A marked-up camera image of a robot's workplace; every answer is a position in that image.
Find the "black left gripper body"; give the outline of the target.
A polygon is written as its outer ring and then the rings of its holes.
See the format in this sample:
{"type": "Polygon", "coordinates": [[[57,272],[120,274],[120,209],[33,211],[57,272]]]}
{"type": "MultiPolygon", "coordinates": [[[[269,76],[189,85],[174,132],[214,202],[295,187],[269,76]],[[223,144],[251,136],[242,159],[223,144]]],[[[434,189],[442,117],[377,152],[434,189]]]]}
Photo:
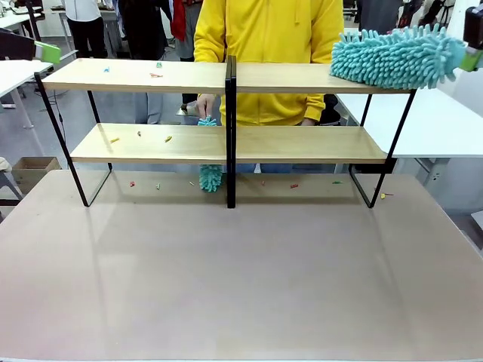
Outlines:
{"type": "Polygon", "coordinates": [[[35,41],[32,38],[1,29],[0,33],[1,60],[33,60],[36,52],[35,41]]]}

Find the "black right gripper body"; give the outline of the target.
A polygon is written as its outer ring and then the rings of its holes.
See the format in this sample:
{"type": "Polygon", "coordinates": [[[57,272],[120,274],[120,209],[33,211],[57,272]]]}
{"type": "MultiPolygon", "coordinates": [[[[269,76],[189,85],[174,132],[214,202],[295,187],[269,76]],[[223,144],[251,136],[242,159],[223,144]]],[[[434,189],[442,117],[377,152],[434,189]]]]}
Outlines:
{"type": "Polygon", "coordinates": [[[482,22],[482,6],[466,9],[463,40],[468,46],[482,46],[482,22]]]}

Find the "person's right hand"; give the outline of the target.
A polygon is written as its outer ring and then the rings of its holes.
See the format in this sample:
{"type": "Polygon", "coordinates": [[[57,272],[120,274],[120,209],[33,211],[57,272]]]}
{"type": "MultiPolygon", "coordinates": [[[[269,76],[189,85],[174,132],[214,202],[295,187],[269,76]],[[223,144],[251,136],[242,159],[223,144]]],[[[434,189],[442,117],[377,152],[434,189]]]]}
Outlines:
{"type": "Polygon", "coordinates": [[[212,116],[214,102],[216,96],[214,94],[199,94],[196,105],[200,119],[206,119],[212,116]]]}

